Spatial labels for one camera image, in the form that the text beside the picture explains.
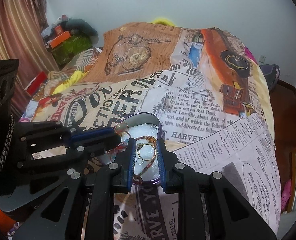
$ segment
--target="striped curtain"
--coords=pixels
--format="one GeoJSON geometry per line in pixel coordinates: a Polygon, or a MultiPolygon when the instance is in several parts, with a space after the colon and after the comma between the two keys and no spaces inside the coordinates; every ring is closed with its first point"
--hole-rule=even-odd
{"type": "Polygon", "coordinates": [[[40,71],[47,74],[59,70],[40,35],[46,23],[45,8],[36,11],[42,8],[38,1],[42,0],[0,0],[0,59],[19,59],[12,99],[12,111],[17,116],[24,112],[30,100],[24,89],[32,79],[40,71]]]}

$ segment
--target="bed sheet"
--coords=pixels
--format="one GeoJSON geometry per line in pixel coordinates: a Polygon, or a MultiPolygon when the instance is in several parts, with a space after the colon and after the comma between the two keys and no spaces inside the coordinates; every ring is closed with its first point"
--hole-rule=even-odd
{"type": "MultiPolygon", "coordinates": [[[[249,49],[229,32],[140,22],[111,30],[104,39],[103,51],[87,75],[60,94],[40,100],[33,121],[61,121],[64,126],[91,129],[149,112],[162,124],[167,149],[175,150],[256,114],[274,138],[265,78],[249,49]]],[[[241,161],[251,158],[245,152],[241,161]]],[[[275,165],[274,155],[271,159],[275,165]]],[[[85,173],[101,166],[90,158],[85,173]]],[[[278,181],[276,188],[276,205],[271,210],[275,218],[267,222],[275,233],[281,204],[278,181]]],[[[132,210],[132,216],[140,208],[135,193],[116,195],[115,205],[132,210]]],[[[114,228],[114,239],[151,237],[143,225],[136,225],[129,231],[122,225],[114,228]]]]}
{"type": "Polygon", "coordinates": [[[96,63],[101,49],[91,48],[85,50],[72,58],[61,71],[51,71],[47,75],[47,80],[40,84],[39,90],[32,96],[29,104],[23,113],[20,122],[30,122],[34,117],[35,110],[42,98],[52,96],[55,90],[66,84],[66,87],[76,82],[76,78],[71,81],[71,77],[77,74],[77,78],[87,73],[96,63]]]}

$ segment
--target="orange box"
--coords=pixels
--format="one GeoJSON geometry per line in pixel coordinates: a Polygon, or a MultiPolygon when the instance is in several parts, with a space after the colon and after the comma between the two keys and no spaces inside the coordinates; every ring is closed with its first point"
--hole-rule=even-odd
{"type": "Polygon", "coordinates": [[[70,38],[70,33],[64,32],[61,35],[58,35],[55,39],[53,39],[49,45],[51,46],[51,48],[55,48],[56,46],[58,46],[59,44],[61,44],[63,41],[67,40],[68,38],[70,38]]]}

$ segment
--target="yellow cloth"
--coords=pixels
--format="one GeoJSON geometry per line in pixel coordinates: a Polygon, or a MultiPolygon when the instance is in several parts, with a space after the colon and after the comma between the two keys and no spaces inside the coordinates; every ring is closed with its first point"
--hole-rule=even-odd
{"type": "Polygon", "coordinates": [[[80,80],[86,73],[83,73],[80,70],[76,70],[69,79],[65,80],[62,84],[55,88],[53,95],[60,93],[71,85],[75,84],[78,80],[80,80]]]}
{"type": "Polygon", "coordinates": [[[268,124],[268,130],[273,138],[275,140],[275,124],[273,119],[273,112],[272,107],[270,104],[270,94],[269,89],[267,85],[267,81],[265,79],[265,76],[263,75],[262,71],[260,70],[259,66],[253,62],[253,65],[255,66],[253,68],[253,77],[257,85],[257,94],[263,109],[263,112],[265,113],[265,117],[268,124]]]}

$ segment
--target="white wall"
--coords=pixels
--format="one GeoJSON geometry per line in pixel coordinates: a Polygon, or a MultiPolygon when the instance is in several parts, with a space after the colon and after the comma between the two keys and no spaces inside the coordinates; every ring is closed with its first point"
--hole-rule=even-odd
{"type": "Polygon", "coordinates": [[[99,34],[132,21],[166,17],[177,26],[217,26],[239,37],[265,64],[280,66],[280,79],[296,86],[296,7],[291,0],[47,0],[51,23],[62,14],[81,18],[99,34]]]}

